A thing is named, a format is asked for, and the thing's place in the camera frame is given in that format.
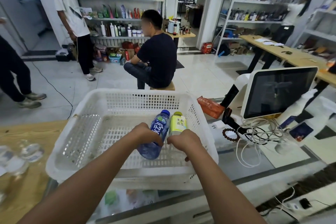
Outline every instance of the sneaker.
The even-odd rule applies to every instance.
[[[86,79],[88,79],[90,82],[96,79],[92,74],[86,74],[85,76],[86,76]]]
[[[103,72],[103,69],[101,69],[99,67],[94,67],[94,68],[90,68],[90,72],[101,73],[101,72]]]
[[[42,93],[42,94],[36,94],[34,92],[30,93],[30,94],[27,94],[27,95],[24,95],[27,99],[30,99],[30,100],[42,100],[42,99],[45,99],[47,97],[46,94]]]
[[[18,105],[19,105],[20,108],[32,109],[32,108],[40,107],[42,104],[38,101],[33,101],[33,100],[30,100],[30,99],[26,98],[22,102],[19,102]]]

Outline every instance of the black pants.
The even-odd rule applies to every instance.
[[[274,36],[272,37],[272,40],[278,43],[285,44],[288,38],[292,35],[293,31],[294,26],[280,26],[278,30],[275,32]],[[261,59],[262,61],[265,61],[265,64],[263,65],[262,69],[269,69],[276,58],[277,57],[275,55],[271,53],[266,53],[264,57]]]
[[[24,95],[30,94],[30,70],[23,60],[18,56],[16,51],[11,47],[5,39],[0,36],[0,58],[2,62],[2,75],[0,77],[0,88],[13,101],[22,102]],[[12,73],[16,74],[17,84],[20,91],[14,84]]]
[[[131,64],[130,62],[127,62],[124,65],[124,69],[138,79],[138,90],[144,90],[145,84],[149,85],[150,87],[153,87],[153,84],[151,82],[150,74],[151,74],[151,67],[146,66],[143,63],[138,63],[136,65]]]
[[[84,74],[90,73],[93,68],[93,44],[90,35],[84,35],[77,38],[78,61]]]

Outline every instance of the white t-shirt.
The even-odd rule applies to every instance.
[[[54,0],[56,11],[64,11],[66,21],[76,37],[89,35],[90,31],[86,25],[77,0]]]
[[[281,25],[294,26],[296,22],[296,18],[301,12],[301,10],[304,8],[304,6],[305,4],[289,4],[288,5],[289,13],[285,17],[285,19],[282,21]]]

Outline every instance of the yellow label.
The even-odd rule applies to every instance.
[[[170,131],[179,131],[187,129],[187,121],[184,116],[172,116],[170,122]]]

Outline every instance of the left hand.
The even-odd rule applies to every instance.
[[[154,131],[150,130],[148,125],[144,122],[140,123],[139,125],[136,125],[132,129],[130,134],[133,134],[136,147],[139,144],[152,143],[152,142],[157,143],[159,146],[163,146],[161,137]]]

